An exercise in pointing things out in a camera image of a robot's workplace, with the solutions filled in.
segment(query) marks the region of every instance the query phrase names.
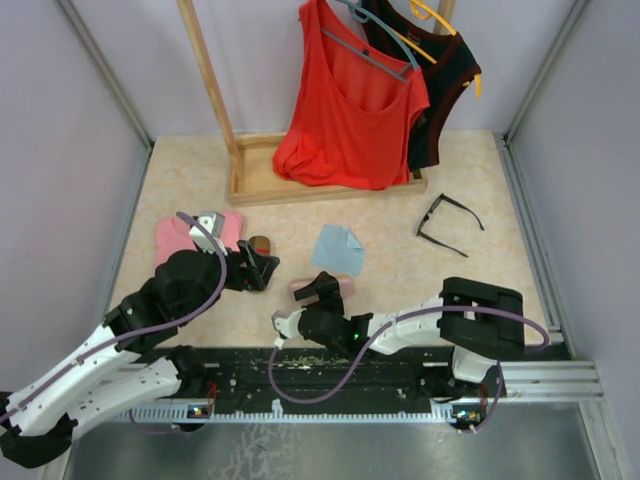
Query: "black sunglasses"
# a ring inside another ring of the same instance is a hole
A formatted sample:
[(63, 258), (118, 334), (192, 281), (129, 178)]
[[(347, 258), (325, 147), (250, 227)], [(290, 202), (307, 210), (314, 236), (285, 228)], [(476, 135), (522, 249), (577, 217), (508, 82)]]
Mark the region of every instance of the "black sunglasses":
[(426, 233), (422, 232), (422, 227), (424, 226), (425, 223), (427, 223), (427, 220), (429, 220), (429, 217), (431, 216), (433, 211), (438, 207), (438, 205), (440, 205), (440, 203), (442, 201), (448, 202), (451, 205), (454, 205), (454, 206), (456, 206), (458, 208), (461, 208), (462, 210), (466, 210), (467, 212), (469, 212), (471, 215), (476, 217), (476, 220), (478, 220), (478, 225), (480, 225), (480, 230), (484, 231), (484, 227), (482, 226), (482, 222), (480, 221), (478, 216), (475, 213), (473, 213), (473, 211), (470, 208), (465, 207), (460, 202), (454, 200), (453, 198), (447, 197), (444, 193), (441, 193), (440, 196), (438, 198), (436, 198), (434, 200), (434, 202), (431, 204), (431, 207), (429, 207), (429, 210), (427, 211), (427, 213), (425, 213), (424, 217), (422, 217), (422, 221), (420, 222), (420, 226), (418, 227), (418, 232), (416, 233), (416, 235), (418, 237), (424, 238), (425, 240), (427, 240), (427, 241), (429, 241), (429, 242), (431, 242), (431, 243), (433, 243), (435, 245), (440, 245), (441, 247), (448, 248), (449, 250), (453, 250), (454, 252), (459, 253), (460, 255), (462, 255), (465, 258), (469, 258), (469, 255), (467, 255), (466, 253), (458, 250), (457, 248), (450, 247), (446, 243), (442, 243), (441, 241), (436, 240), (435, 238), (430, 237)]

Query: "gray floor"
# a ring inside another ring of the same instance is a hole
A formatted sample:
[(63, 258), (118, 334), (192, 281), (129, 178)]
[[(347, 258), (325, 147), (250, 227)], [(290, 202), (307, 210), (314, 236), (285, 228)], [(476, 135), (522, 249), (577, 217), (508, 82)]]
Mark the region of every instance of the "gray floor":
[(500, 405), (477, 436), (447, 425), (211, 425), (151, 436), (98, 427), (67, 480), (599, 478), (574, 405)]

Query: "blue cloth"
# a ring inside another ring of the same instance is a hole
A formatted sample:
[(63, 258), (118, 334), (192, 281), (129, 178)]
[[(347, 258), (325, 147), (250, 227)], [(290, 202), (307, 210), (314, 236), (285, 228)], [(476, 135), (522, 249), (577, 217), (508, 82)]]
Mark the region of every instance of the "blue cloth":
[(351, 230), (338, 225), (325, 225), (313, 249), (311, 264), (355, 277), (362, 271), (365, 255), (364, 247)]

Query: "white wall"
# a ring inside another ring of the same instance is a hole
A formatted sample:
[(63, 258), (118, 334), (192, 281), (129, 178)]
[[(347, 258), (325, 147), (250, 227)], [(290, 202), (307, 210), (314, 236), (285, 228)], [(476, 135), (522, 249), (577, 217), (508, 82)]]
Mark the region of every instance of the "white wall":
[[(145, 152), (51, 0), (0, 2), (0, 389), (97, 325)], [(0, 457), (3, 480), (35, 472)]]
[[(413, 18), (408, 0), (392, 1)], [(302, 65), (301, 3), (195, 0), (236, 130), (288, 128)], [(348, 17), (345, 7), (329, 3)], [(458, 0), (452, 24), (483, 69), (484, 95), (477, 100), (468, 89), (447, 128), (506, 131), (572, 3)], [(75, 4), (152, 136), (217, 129), (175, 0)]]
[(640, 3), (592, 1), (515, 140), (578, 354), (640, 478)]

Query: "beige floor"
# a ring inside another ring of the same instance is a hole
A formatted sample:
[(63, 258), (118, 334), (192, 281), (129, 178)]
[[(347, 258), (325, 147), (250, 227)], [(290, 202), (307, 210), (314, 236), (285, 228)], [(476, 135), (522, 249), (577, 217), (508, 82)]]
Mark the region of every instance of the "beige floor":
[[(158, 139), (116, 284), (114, 305), (153, 274), (158, 219), (176, 210), (198, 214), (229, 208), (227, 158), (220, 137)], [(271, 314), (297, 308), (286, 288), (291, 280), (319, 273), (310, 259), (326, 223), (349, 227), (366, 249), (364, 269), (356, 278), (356, 294), (346, 301), (347, 315), (410, 307), (437, 295), (444, 278), (461, 276), (522, 292), (525, 315), (544, 326), (492, 133), (445, 132), (441, 160), (440, 166), (427, 171), (429, 187), (424, 195), (239, 209), (246, 217), (244, 237), (266, 235), (274, 245), (273, 253), (281, 259), (268, 290), (257, 294), (225, 291), (211, 310), (166, 345), (273, 345), (276, 335)], [(471, 215), (447, 204), (429, 221), (430, 234), (467, 252), (468, 259), (415, 236), (420, 219), (441, 192), (474, 210), (485, 225), (482, 232)], [(539, 335), (527, 330), (526, 339), (536, 343)]]

